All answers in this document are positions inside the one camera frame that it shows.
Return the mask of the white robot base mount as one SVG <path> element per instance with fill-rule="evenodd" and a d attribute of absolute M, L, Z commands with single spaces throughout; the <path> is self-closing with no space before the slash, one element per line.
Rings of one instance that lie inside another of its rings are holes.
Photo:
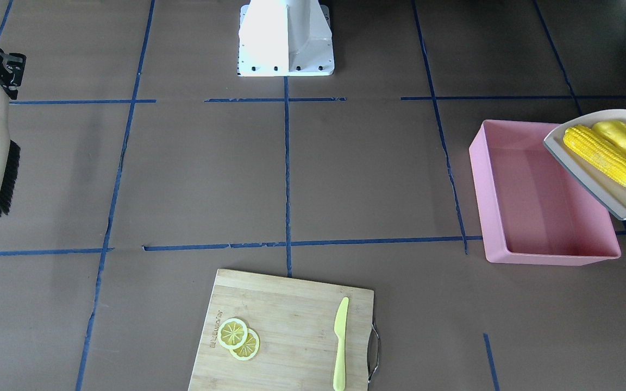
<path fill-rule="evenodd" d="M 239 77 L 335 72 L 330 10 L 318 1 L 251 1 L 240 8 Z"/>

